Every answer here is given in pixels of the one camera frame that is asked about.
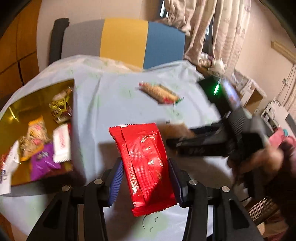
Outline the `person's right hand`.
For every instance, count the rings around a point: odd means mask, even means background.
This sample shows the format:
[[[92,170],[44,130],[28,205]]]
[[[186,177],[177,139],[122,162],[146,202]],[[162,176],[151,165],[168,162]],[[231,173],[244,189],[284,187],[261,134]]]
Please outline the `person's right hand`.
[[[234,159],[229,157],[227,165],[235,177],[260,169],[267,180],[276,177],[282,180],[295,180],[295,147],[286,141],[277,148],[268,144],[241,164],[236,164]]]

